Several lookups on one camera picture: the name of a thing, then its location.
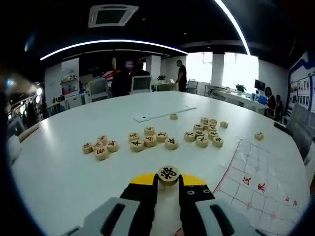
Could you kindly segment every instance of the stack of chess pieces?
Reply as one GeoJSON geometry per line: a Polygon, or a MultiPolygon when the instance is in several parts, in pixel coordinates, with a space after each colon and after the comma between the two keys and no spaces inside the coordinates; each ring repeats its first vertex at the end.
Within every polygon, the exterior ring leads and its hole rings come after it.
{"type": "Polygon", "coordinates": [[[105,160],[110,152],[116,152],[119,144],[115,140],[108,140],[106,135],[100,136],[95,143],[85,143],[82,146],[84,154],[94,152],[97,160],[105,160]]]}

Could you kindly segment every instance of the man in black shirt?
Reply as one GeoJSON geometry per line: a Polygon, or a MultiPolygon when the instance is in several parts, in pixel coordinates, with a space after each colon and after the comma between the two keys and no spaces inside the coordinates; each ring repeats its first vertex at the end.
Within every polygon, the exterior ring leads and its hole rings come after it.
{"type": "Polygon", "coordinates": [[[178,83],[178,90],[180,92],[186,92],[186,83],[187,83],[187,77],[186,77],[186,67],[183,65],[181,60],[178,60],[176,62],[178,69],[178,78],[176,83],[178,83]]]}

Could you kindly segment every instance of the led light strip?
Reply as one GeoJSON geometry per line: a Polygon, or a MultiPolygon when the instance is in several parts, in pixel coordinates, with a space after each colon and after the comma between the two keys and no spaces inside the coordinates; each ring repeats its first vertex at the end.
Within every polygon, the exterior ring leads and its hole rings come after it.
{"type": "Polygon", "coordinates": [[[187,52],[181,51],[181,50],[176,49],[176,48],[171,48],[171,47],[168,47],[168,46],[157,44],[157,43],[150,43],[150,42],[136,41],[136,40],[128,40],[128,39],[105,39],[105,40],[97,40],[97,41],[89,41],[89,42],[84,42],[84,43],[78,43],[78,44],[74,44],[74,45],[71,45],[71,46],[68,46],[68,47],[65,47],[65,48],[61,48],[61,49],[58,49],[58,50],[56,50],[56,51],[54,51],[54,52],[52,52],[50,54],[47,54],[46,56],[42,57],[40,60],[44,60],[44,59],[46,59],[46,58],[48,58],[48,57],[50,57],[50,56],[52,56],[54,54],[57,54],[59,52],[62,52],[64,50],[67,50],[67,49],[70,49],[70,48],[75,48],[75,47],[88,45],[88,44],[93,44],[93,43],[141,43],[141,44],[147,44],[147,45],[167,48],[167,49],[174,50],[174,51],[177,51],[177,52],[184,53],[184,54],[188,55],[187,52]]]}
{"type": "Polygon", "coordinates": [[[241,28],[239,27],[238,23],[236,22],[234,16],[232,15],[232,13],[227,9],[227,7],[224,5],[224,3],[222,2],[222,0],[214,0],[216,2],[216,4],[219,5],[219,7],[221,7],[221,9],[224,11],[224,13],[227,15],[227,17],[230,19],[230,21],[232,22],[233,26],[235,27],[238,35],[240,36],[244,47],[246,49],[247,55],[251,55],[250,53],[250,49],[248,48],[247,42],[245,40],[245,37],[243,35],[243,32],[241,31],[241,28]]]}

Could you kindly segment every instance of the white chair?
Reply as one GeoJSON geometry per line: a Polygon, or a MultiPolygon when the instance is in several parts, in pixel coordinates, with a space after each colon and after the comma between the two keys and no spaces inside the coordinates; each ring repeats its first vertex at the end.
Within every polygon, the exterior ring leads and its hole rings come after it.
{"type": "Polygon", "coordinates": [[[151,79],[152,79],[152,77],[149,75],[133,76],[131,79],[131,92],[130,92],[130,94],[150,92],[151,91],[151,79]]]}
{"type": "Polygon", "coordinates": [[[87,90],[90,92],[90,102],[109,98],[107,79],[98,78],[89,83],[87,90]]]}
{"type": "Polygon", "coordinates": [[[23,122],[19,116],[16,116],[12,119],[8,125],[7,135],[11,137],[12,135],[19,136],[22,132],[25,131],[23,122]]]}

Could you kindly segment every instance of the wooden game piece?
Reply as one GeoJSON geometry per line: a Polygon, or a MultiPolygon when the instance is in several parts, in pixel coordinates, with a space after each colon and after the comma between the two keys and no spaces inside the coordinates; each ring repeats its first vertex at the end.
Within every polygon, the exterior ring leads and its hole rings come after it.
{"type": "Polygon", "coordinates": [[[158,132],[158,133],[157,133],[157,141],[158,141],[159,143],[164,143],[166,137],[167,137],[167,133],[166,133],[166,132],[158,132]]]}
{"type": "Polygon", "coordinates": [[[196,137],[205,136],[204,132],[202,132],[201,130],[195,130],[194,133],[195,133],[196,137]]]}
{"type": "Polygon", "coordinates": [[[216,127],[217,123],[216,122],[209,122],[209,125],[208,126],[213,126],[213,127],[216,127]]]}
{"type": "Polygon", "coordinates": [[[208,133],[208,138],[210,139],[210,140],[212,140],[214,137],[216,137],[216,136],[218,136],[218,133],[217,132],[214,132],[214,131],[210,131],[209,133],[208,133]]]}
{"type": "Polygon", "coordinates": [[[102,142],[103,145],[106,145],[108,142],[107,136],[106,135],[102,135],[100,137],[98,137],[97,141],[102,142]]]}
{"type": "Polygon", "coordinates": [[[216,119],[209,119],[209,122],[214,122],[214,123],[216,123],[216,125],[218,123],[216,119]]]}
{"type": "Polygon", "coordinates": [[[177,114],[171,114],[171,115],[170,115],[170,118],[171,118],[171,119],[178,119],[178,115],[177,115],[177,114]]]}
{"type": "Polygon", "coordinates": [[[195,124],[195,125],[193,126],[193,129],[194,129],[194,130],[203,130],[203,125],[202,125],[202,124],[195,124]]]}
{"type": "Polygon", "coordinates": [[[194,132],[185,132],[184,140],[186,142],[193,142],[196,140],[196,134],[194,132]]]}
{"type": "Polygon", "coordinates": [[[92,152],[93,151],[92,144],[91,143],[83,144],[82,151],[84,154],[88,154],[88,153],[92,152]]]}
{"type": "Polygon", "coordinates": [[[174,185],[179,177],[179,171],[174,166],[163,166],[157,172],[158,178],[163,185],[174,185]]]}
{"type": "Polygon", "coordinates": [[[144,149],[144,141],[142,139],[135,139],[130,142],[130,148],[134,152],[139,152],[144,149]]]}
{"type": "Polygon", "coordinates": [[[260,140],[263,140],[264,134],[259,132],[259,133],[255,134],[254,137],[255,137],[255,139],[260,141],[260,140]]]}
{"type": "Polygon", "coordinates": [[[202,117],[202,118],[200,118],[200,123],[202,123],[202,122],[209,122],[209,119],[206,117],[202,117]]]}
{"type": "Polygon", "coordinates": [[[106,147],[99,147],[95,149],[94,154],[97,160],[102,161],[108,157],[109,152],[106,147]]]}
{"type": "Polygon", "coordinates": [[[199,136],[196,138],[196,145],[201,148],[208,146],[208,139],[204,136],[199,136]]]}
{"type": "Polygon", "coordinates": [[[208,126],[208,131],[216,132],[217,128],[215,126],[208,126]]]}
{"type": "Polygon", "coordinates": [[[220,138],[220,137],[214,137],[214,138],[212,139],[212,145],[215,146],[215,147],[217,147],[217,148],[222,147],[222,145],[223,145],[223,139],[220,138]]]}
{"type": "Polygon", "coordinates": [[[209,123],[208,122],[202,122],[203,130],[206,130],[208,128],[209,123]]]}
{"type": "Polygon", "coordinates": [[[93,151],[95,151],[96,149],[98,149],[98,148],[100,148],[102,146],[103,146],[103,143],[101,141],[97,141],[96,143],[94,143],[92,145],[92,149],[93,149],[93,151]]]}
{"type": "Polygon", "coordinates": [[[140,134],[139,133],[130,133],[128,135],[128,140],[129,141],[132,141],[132,140],[135,140],[135,139],[140,139],[140,134]]]}
{"type": "Polygon", "coordinates": [[[119,149],[117,141],[114,140],[109,140],[106,147],[110,152],[116,152],[119,149]]]}
{"type": "Polygon", "coordinates": [[[154,129],[154,127],[146,127],[145,129],[144,129],[144,134],[146,135],[146,136],[148,136],[148,135],[154,135],[156,133],[156,130],[154,129]]]}
{"type": "Polygon", "coordinates": [[[178,148],[178,142],[174,138],[167,138],[164,143],[166,149],[175,150],[178,148]]]}
{"type": "Polygon", "coordinates": [[[144,138],[144,145],[148,148],[154,147],[157,144],[158,144],[158,141],[155,135],[149,135],[144,138]]]}
{"type": "Polygon", "coordinates": [[[220,126],[223,128],[227,128],[228,127],[228,123],[225,121],[221,121],[220,126]]]}

